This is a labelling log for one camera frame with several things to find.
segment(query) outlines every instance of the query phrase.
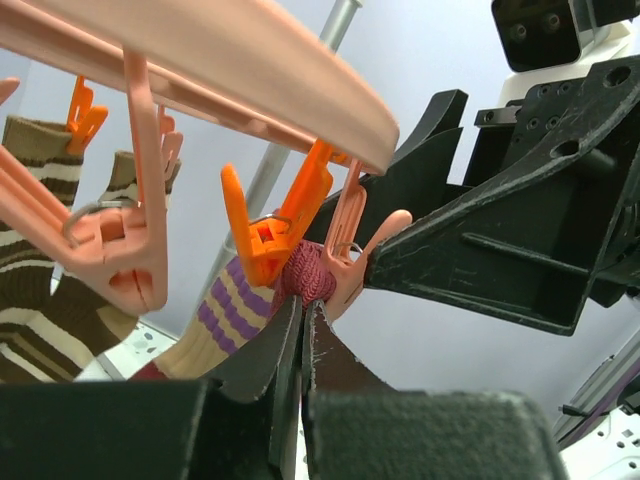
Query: metal pole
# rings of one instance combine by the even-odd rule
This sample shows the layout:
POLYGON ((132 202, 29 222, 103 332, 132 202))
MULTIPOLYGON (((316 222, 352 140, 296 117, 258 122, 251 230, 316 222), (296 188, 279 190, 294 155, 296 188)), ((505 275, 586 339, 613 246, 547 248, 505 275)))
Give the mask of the metal pole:
MULTIPOLYGON (((334 52, 342 43, 342 39, 347 33, 347 29, 353 20, 358 8, 362 7, 361 0, 336 0, 331 9, 329 18, 320 33, 320 40, 334 52)), ((272 143, 267 147, 258 170, 251 180, 251 185, 245 194, 249 218, 257 218, 262 213, 262 209, 267 203, 267 199, 278 180, 280 172, 291 153, 286 147, 272 143)), ((209 272, 204 289, 200 293, 199 299, 204 298, 211 283, 227 263, 236 255, 235 245, 231 232, 227 233, 222 247, 218 251, 218 256, 213 262, 213 267, 209 272)))

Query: sock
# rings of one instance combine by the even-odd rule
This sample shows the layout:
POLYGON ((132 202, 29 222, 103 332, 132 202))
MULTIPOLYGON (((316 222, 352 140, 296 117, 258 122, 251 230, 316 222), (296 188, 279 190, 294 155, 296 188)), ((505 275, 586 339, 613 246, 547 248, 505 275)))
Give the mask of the sock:
MULTIPOLYGON (((177 176, 167 182, 172 188, 177 176)), ((117 152, 111 178, 100 200, 137 200, 133 155, 117 152)), ((45 345, 23 361, 37 369, 38 375, 21 381, 72 381, 98 355, 119 344, 133 331, 138 318, 109 304, 75 276, 63 273, 58 288, 23 328, 35 332, 45 345)))
MULTIPOLYGON (((78 189, 83 155, 70 155, 66 125, 9 115, 2 143, 64 205, 71 207, 78 189)), ((24 237, 0 222, 0 382, 32 378, 37 369, 23 357, 40 356, 46 342, 23 326, 50 299, 54 262, 24 237)))
POLYGON ((216 367, 266 325, 273 290, 253 288, 238 257, 214 280, 180 340, 132 380, 193 379, 216 367))
POLYGON ((289 295, 302 297, 302 306, 314 300, 331 298, 336 290, 336 279, 322 263, 322 245, 302 240, 282 269, 275 283, 275 295, 271 304, 274 315, 289 295))

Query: pink plastic hanger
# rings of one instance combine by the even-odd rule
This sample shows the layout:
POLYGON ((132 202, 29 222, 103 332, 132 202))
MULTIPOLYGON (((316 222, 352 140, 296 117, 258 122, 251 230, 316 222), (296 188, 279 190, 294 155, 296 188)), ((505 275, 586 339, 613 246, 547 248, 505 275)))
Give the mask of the pink plastic hanger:
POLYGON ((321 138, 366 171, 388 168, 389 109, 272 0, 0 0, 0 47, 124 90, 120 45, 153 62, 158 104, 304 153, 321 138))
POLYGON ((20 80, 15 77, 0 80, 0 105, 2 105, 20 86, 20 80))
POLYGON ((162 145, 162 160, 164 162, 164 179, 169 180, 176 168, 184 135, 176 131, 176 122, 167 115, 162 105, 158 106, 158 125, 162 145))
POLYGON ((164 165, 146 59, 124 51, 138 204, 103 202, 73 215, 0 147, 0 218, 131 315, 167 300, 164 165))
POLYGON ((362 292, 371 251, 413 221, 407 210, 396 210, 382 222, 364 249, 353 243, 367 201, 367 192, 358 183, 361 171, 362 164, 352 161, 322 250, 322 260, 336 279, 336 290, 325 304, 330 322, 340 318, 362 292), (360 253, 355 261, 349 256, 353 248, 360 253))

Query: striped sock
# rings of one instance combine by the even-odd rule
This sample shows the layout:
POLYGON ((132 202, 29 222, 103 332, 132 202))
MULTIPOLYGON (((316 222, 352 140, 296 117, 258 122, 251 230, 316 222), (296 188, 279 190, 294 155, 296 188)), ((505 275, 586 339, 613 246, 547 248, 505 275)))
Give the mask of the striped sock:
POLYGON ((247 283, 235 257, 215 279, 180 340, 132 380, 199 378, 264 328, 273 290, 247 283))
MULTIPOLYGON (((64 205, 73 204, 84 161, 69 155, 66 125, 8 116, 2 143, 64 205)), ((54 262, 16 231, 0 223, 0 382, 30 378, 23 357, 38 356, 41 339, 17 332, 50 299, 54 262)))
MULTIPOLYGON (((167 182, 167 191, 177 170, 167 182)), ((133 155, 117 152, 100 200, 137 200, 137 193, 133 155)), ((122 312, 73 275, 63 273, 51 300, 20 331, 20 336, 36 334, 41 339, 34 345, 37 355, 25 352, 22 358, 23 366, 29 366, 24 373, 30 375, 7 381, 72 381, 95 357, 124 340, 137 322, 138 317, 122 312)))

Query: pink plastic clip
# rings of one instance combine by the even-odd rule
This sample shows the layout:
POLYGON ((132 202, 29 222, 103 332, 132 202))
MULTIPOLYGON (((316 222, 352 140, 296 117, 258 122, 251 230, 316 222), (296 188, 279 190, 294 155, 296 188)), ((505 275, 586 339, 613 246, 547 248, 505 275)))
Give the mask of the pink plastic clip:
POLYGON ((162 105, 158 106, 158 125, 162 144, 164 179, 169 180, 178 162, 184 136, 180 132, 176 132, 175 120, 164 112, 162 105))
POLYGON ((358 183, 361 171, 362 164, 352 161, 322 250, 322 260, 336 279, 336 290, 326 302, 329 322, 340 318, 362 292, 371 251, 413 221, 407 210, 396 210, 380 225, 364 249, 353 243, 367 201, 367 192, 358 183), (355 261, 349 256, 354 247, 360 253, 355 261))
POLYGON ((7 101, 20 86, 20 80, 14 77, 0 80, 0 105, 7 101))
POLYGON ((0 219, 106 300, 141 315, 167 301, 165 182, 146 59, 125 50, 124 63, 140 203, 95 203, 71 215, 0 147, 0 219))

